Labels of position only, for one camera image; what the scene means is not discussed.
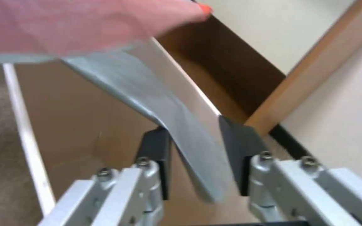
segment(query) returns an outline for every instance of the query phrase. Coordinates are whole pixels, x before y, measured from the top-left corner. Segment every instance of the screw head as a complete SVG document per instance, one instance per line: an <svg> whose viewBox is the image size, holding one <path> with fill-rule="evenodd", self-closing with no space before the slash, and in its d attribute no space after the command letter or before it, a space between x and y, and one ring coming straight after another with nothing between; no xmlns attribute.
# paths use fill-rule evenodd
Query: screw head
<svg viewBox="0 0 362 226"><path fill-rule="evenodd" d="M97 172L97 176L98 177L111 176L111 170L108 169L107 167L104 167Z"/></svg>
<svg viewBox="0 0 362 226"><path fill-rule="evenodd" d="M318 165L318 161L312 156L303 156L301 158L301 166L304 168L316 168Z"/></svg>
<svg viewBox="0 0 362 226"><path fill-rule="evenodd" d="M272 153L270 151L263 151L260 153L260 159L262 161L272 160L273 159Z"/></svg>
<svg viewBox="0 0 362 226"><path fill-rule="evenodd" d="M149 167L151 165L151 160L148 158L148 157L139 157L137 160L136 160L136 165L138 167Z"/></svg>

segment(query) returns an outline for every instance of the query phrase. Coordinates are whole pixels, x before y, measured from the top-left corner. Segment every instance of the wooden board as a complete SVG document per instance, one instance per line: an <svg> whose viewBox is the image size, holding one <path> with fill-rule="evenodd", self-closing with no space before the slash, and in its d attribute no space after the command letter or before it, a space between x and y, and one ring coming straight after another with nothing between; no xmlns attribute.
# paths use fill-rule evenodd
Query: wooden board
<svg viewBox="0 0 362 226"><path fill-rule="evenodd" d="M261 135L300 105L362 46L362 0L357 1L246 121Z"/></svg>

